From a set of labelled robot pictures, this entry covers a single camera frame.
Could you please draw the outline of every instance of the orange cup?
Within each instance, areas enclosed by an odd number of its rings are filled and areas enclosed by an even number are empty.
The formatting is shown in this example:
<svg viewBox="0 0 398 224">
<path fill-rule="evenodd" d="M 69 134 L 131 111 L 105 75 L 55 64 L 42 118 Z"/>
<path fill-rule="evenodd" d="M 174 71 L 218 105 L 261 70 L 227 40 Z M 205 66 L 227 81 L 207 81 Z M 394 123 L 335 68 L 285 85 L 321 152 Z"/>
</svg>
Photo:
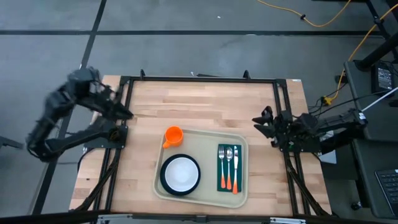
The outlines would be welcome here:
<svg viewBox="0 0 398 224">
<path fill-rule="evenodd" d="M 163 144 L 163 148 L 167 149 L 170 146 L 180 146 L 183 139 L 181 128 L 178 126 L 171 126 L 167 128 L 165 138 L 166 142 Z"/>
</svg>

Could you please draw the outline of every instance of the beige plastic tray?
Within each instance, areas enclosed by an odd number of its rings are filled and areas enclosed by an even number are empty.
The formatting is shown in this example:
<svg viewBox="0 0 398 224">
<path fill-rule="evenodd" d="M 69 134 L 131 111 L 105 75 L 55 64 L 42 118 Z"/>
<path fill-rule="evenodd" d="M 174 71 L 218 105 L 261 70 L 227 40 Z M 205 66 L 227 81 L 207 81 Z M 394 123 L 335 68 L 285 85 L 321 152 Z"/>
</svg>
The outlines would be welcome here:
<svg viewBox="0 0 398 224">
<path fill-rule="evenodd" d="M 248 199 L 248 158 L 249 148 L 246 140 L 238 134 L 219 133 L 213 131 L 200 131 L 183 129 L 184 139 L 179 147 L 163 149 L 165 138 L 162 138 L 160 145 L 159 159 L 156 163 L 154 191 L 157 196 L 163 199 L 176 200 L 181 202 L 200 203 L 227 208 L 238 208 Z M 234 195 L 231 192 L 217 191 L 217 148 L 218 144 L 239 144 L 242 145 L 242 192 Z M 162 164 L 170 156 L 175 154 L 187 154 L 192 156 L 199 165 L 201 177 L 198 187 L 186 196 L 174 196 L 165 191 L 160 183 L 159 174 Z"/>
</svg>

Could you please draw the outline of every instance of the wooden table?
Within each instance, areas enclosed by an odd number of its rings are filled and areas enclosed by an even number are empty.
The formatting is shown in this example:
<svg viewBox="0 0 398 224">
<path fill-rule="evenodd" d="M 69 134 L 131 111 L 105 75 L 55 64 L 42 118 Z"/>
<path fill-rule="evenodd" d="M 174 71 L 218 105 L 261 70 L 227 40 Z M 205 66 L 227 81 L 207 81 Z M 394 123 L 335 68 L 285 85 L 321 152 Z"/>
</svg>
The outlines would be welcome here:
<svg viewBox="0 0 398 224">
<path fill-rule="evenodd" d="M 103 83 L 116 87 L 119 79 L 120 76 L 107 75 Z M 287 80 L 287 86 L 293 114 L 307 112 L 301 81 Z M 256 130 L 251 121 L 260 116 L 267 105 L 276 111 L 272 85 L 266 83 L 134 82 L 130 104 L 134 118 L 127 121 L 128 139 L 121 153 L 111 211 L 291 216 L 283 155 L 271 147 L 271 140 Z M 232 209 L 175 202 L 155 195 L 152 184 L 160 139 L 171 125 L 236 133 L 246 138 L 249 193 L 242 207 Z M 96 149 L 83 159 L 70 208 L 79 206 L 97 184 L 103 155 L 104 149 Z M 322 208 L 331 213 L 319 161 L 309 153 L 301 154 L 301 160 L 306 186 Z M 105 186 L 100 208 L 104 208 L 107 191 L 108 186 Z M 296 186 L 298 208 L 303 213 L 299 192 Z"/>
</svg>

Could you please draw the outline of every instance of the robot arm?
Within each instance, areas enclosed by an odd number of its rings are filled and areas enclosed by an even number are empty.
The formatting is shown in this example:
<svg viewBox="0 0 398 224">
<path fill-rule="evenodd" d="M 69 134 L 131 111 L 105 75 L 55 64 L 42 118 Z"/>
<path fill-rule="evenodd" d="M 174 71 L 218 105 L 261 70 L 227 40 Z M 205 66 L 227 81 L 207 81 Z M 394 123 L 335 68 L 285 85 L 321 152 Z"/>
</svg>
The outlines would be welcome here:
<svg viewBox="0 0 398 224">
<path fill-rule="evenodd" d="M 27 150 L 40 160 L 58 158 L 66 149 L 98 137 L 106 137 L 101 130 L 106 120 L 131 119 L 132 113 L 120 103 L 119 93 L 100 82 L 100 74 L 93 68 L 76 70 L 68 81 L 51 92 L 45 100 L 45 109 L 27 138 Z M 65 139 L 47 139 L 59 119 L 67 116 L 75 105 L 84 106 L 102 114 L 88 129 Z"/>
</svg>

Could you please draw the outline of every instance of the concrete floor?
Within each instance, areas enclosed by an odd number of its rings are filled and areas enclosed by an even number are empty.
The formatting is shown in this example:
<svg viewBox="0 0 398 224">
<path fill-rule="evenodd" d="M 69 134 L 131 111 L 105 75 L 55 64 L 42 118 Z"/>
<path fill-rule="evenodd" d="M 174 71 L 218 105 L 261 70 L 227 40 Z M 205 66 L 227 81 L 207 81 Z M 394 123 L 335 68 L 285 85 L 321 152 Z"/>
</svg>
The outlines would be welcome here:
<svg viewBox="0 0 398 224">
<path fill-rule="evenodd" d="M 270 0 L 306 13 L 322 24 L 344 2 Z M 384 1 L 373 1 L 381 15 Z M 0 2 L 0 30 L 91 30 L 100 0 L 13 0 Z M 317 29 L 297 16 L 271 9 L 255 0 L 108 0 L 99 30 L 368 30 L 372 16 L 365 3 L 352 3 L 330 26 Z M 398 30 L 392 16 L 385 23 L 389 32 Z M 88 35 L 0 35 L 0 135 L 24 142 L 43 109 L 47 93 L 78 69 Z M 240 77 L 249 70 L 258 78 L 299 78 L 308 105 L 336 88 L 339 75 L 362 37 L 310 36 L 97 36 L 88 65 L 102 74 L 190 76 L 193 73 Z M 355 58 L 363 58 L 383 42 L 370 37 Z M 337 102 L 351 98 L 348 88 Z M 332 113 L 346 110 L 349 105 Z M 69 131 L 85 128 L 91 113 L 73 112 Z M 81 147 L 66 152 L 59 163 L 77 162 Z M 37 191 L 44 164 L 26 151 L 3 147 L 0 152 L 0 217 L 26 215 Z M 76 179 L 76 164 L 59 164 L 44 212 L 65 212 Z M 326 180 L 331 207 L 344 218 L 376 220 L 369 209 L 352 211 L 358 200 L 353 182 Z M 121 220 L 114 223 L 127 223 Z M 138 221 L 136 223 L 155 223 Z"/>
</svg>

